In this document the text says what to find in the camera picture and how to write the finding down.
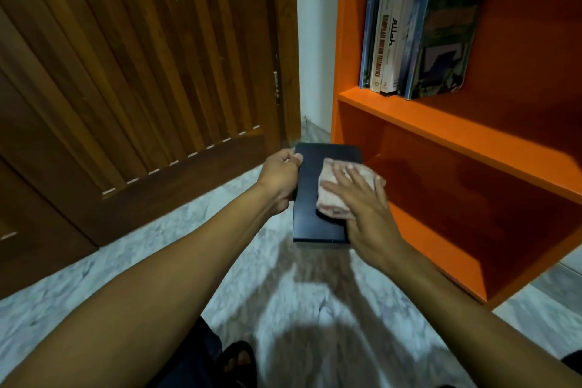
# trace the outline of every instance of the hand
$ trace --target hand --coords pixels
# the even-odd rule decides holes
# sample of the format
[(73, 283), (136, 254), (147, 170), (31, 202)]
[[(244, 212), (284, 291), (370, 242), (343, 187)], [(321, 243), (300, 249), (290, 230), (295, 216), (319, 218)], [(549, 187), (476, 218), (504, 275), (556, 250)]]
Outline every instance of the hand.
[(360, 258), (389, 274), (399, 256), (412, 247), (400, 235), (380, 177), (374, 179), (374, 192), (356, 169), (348, 167), (346, 170), (351, 180), (334, 166), (333, 173), (338, 183), (322, 181), (321, 185), (338, 195), (356, 218), (347, 221), (347, 235)]
[(302, 161), (303, 155), (295, 153), (294, 149), (281, 149), (265, 160), (257, 185), (264, 186), (273, 197), (274, 215), (289, 207)]

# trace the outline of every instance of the person's right arm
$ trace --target person's right arm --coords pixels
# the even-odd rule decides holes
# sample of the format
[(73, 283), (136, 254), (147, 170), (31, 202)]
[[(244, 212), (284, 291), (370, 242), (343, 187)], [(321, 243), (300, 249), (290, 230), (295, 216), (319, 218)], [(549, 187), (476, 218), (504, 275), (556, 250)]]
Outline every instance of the person's right arm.
[(477, 303), (405, 242), (379, 179), (374, 192), (357, 170), (334, 169), (338, 195), (355, 220), (347, 222), (356, 252), (410, 298), (479, 387), (581, 387), (582, 376)]

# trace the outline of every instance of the grey marble tile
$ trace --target grey marble tile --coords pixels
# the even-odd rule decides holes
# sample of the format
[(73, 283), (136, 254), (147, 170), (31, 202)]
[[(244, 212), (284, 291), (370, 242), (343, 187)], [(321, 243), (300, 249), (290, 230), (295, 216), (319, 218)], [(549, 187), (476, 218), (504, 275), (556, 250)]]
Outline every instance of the grey marble tile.
[[(260, 167), (0, 301), (0, 380), (114, 276), (194, 230)], [(292, 205), (269, 220), (204, 310), (226, 347), (254, 346), (261, 386), (473, 387), (438, 334), (353, 251), (292, 242)], [(495, 311), (556, 357), (582, 348), (582, 317), (532, 286)]]
[(578, 273), (558, 263), (531, 285), (582, 316), (582, 276)]
[(301, 141), (305, 143), (329, 143), (331, 136), (309, 120), (301, 122)]

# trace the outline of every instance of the person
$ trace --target person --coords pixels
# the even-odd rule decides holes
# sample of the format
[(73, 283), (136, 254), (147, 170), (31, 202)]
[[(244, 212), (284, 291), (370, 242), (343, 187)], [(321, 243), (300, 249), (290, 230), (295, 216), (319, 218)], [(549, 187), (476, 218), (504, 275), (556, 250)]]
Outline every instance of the person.
[[(301, 162), (292, 149), (268, 157), (253, 186), (79, 305), (3, 386), (256, 386), (251, 347), (241, 342), (223, 352), (200, 314), (258, 230), (289, 206)], [(357, 171), (348, 173), (349, 179), (335, 169), (338, 183), (322, 186), (355, 216), (347, 222), (353, 248), (406, 293), (477, 386), (582, 386), (582, 376), (458, 289), (403, 240), (379, 181), (374, 192)]]

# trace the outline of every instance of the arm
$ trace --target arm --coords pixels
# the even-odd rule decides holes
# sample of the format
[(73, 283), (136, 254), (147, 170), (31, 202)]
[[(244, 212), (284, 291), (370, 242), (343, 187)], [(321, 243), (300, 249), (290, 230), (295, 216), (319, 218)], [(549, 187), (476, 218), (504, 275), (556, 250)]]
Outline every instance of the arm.
[(267, 158), (257, 184), (194, 232), (107, 283), (67, 316), (4, 385), (145, 385), (258, 230), (289, 206), (301, 161), (291, 149)]
[(360, 257), (386, 274), (418, 307), (480, 387), (574, 387), (582, 377), (529, 341), (444, 277), (400, 236), (379, 179), (374, 192), (357, 171), (325, 182), (356, 219), (348, 235)]

